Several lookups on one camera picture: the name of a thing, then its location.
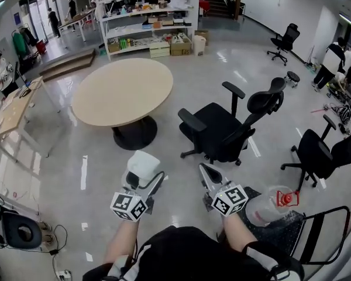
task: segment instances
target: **white container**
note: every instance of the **white container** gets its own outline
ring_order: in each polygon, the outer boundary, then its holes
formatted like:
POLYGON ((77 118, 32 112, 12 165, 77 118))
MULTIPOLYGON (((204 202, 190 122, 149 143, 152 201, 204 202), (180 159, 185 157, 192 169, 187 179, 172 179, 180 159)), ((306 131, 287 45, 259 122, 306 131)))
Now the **white container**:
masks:
POLYGON ((204 49, 205 49, 205 43, 206 43, 205 37, 202 37, 200 35, 194 35, 193 37, 193 49, 194 49, 194 54, 196 56, 203 55, 204 54, 204 49))
POLYGON ((271 222, 282 219, 290 210, 289 207, 277 206, 277 192, 284 194, 293 191, 286 186, 275 186, 269 189, 266 194, 262 194, 250 200, 246 206, 246 215, 251 224, 257 227, 266 227, 271 222))

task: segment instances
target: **black table base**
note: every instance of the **black table base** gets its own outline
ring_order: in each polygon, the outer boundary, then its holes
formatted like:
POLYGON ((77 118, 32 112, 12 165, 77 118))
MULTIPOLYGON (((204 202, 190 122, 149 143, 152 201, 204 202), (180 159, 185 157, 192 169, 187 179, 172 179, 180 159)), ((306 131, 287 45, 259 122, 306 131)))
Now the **black table base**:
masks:
POLYGON ((112 129, 117 145, 122 149, 134 151, 152 143, 156 137, 157 124, 153 118, 146 116, 134 123, 112 129))

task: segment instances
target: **wooden desk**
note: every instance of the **wooden desk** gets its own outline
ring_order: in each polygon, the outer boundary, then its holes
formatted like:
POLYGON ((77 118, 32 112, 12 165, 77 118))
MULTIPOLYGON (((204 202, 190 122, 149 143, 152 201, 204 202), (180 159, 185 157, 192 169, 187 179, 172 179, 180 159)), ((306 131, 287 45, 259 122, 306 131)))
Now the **wooden desk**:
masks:
POLYGON ((60 35, 63 36, 61 30, 64 29, 64 28, 67 28, 68 26, 72 26, 74 24, 78 24, 78 26, 80 27, 80 31, 81 31, 81 35, 82 35, 82 39, 83 39, 83 42, 86 41, 86 38, 84 37, 84 34, 83 34, 83 28, 82 28, 82 25, 83 25, 83 20, 85 18, 87 18, 88 16, 91 17, 91 22, 92 22, 92 27, 94 28, 94 31, 96 30, 95 28, 95 22, 94 22, 94 10, 95 9, 90 9, 89 11, 87 11, 84 15, 82 15, 81 17, 79 17, 77 20, 72 20, 71 22, 68 22, 68 23, 65 23, 64 25, 61 25, 58 30, 60 31, 60 35))
POLYGON ((80 84, 71 103, 78 119, 113 128, 116 143, 139 150, 156 136, 156 122, 148 116, 169 96, 170 70, 150 59, 125 59, 92 72, 80 84))
POLYGON ((3 146, 3 142, 1 141, 2 137, 10 133, 14 130, 18 132, 20 136, 22 136, 32 147, 34 151, 37 151, 40 155, 44 157, 48 157, 49 155, 49 150, 44 149, 41 147, 26 131, 25 131, 25 125, 28 122, 28 120, 25 117, 26 110, 35 96, 35 94, 39 90, 43 90, 47 97, 49 98, 53 108, 57 111, 57 113, 60 112, 60 110, 57 108, 56 104, 53 102, 51 97, 49 96, 49 93, 44 85, 42 77, 39 77, 31 82, 29 85, 31 89, 33 89, 27 96, 20 98, 20 94, 24 91, 25 86, 19 88, 18 90, 10 93, 8 97, 6 98, 6 101, 10 101, 13 98, 13 101, 5 108, 3 109, 3 106, 5 105, 5 102, 0 105, 0 150, 2 153, 4 153, 8 158, 13 160, 15 163, 17 163, 23 170, 29 172, 31 175, 37 176, 33 173, 32 170, 30 170, 28 167, 26 167, 23 163, 18 161, 14 155, 10 154, 3 146))

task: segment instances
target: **round table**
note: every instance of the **round table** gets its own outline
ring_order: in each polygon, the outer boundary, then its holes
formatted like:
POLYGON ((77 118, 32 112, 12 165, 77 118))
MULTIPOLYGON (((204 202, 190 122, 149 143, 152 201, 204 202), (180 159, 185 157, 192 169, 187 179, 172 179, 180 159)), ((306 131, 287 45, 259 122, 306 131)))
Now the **round table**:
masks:
POLYGON ((92 72, 73 96, 74 115, 93 126, 113 129, 117 145, 139 150, 156 136, 157 125, 148 116, 169 96, 170 70, 150 59, 124 59, 92 72))

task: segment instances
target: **black stool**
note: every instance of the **black stool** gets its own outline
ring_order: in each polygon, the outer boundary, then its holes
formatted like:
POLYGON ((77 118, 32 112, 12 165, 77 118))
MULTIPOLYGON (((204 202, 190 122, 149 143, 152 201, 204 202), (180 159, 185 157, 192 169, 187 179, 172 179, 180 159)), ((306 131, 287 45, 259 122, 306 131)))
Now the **black stool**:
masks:
POLYGON ((286 82, 293 82, 294 85, 292 86, 292 88, 295 88, 298 86, 298 83, 300 81, 300 78, 298 75, 296 75, 294 72, 288 71, 287 75, 284 77, 286 82))

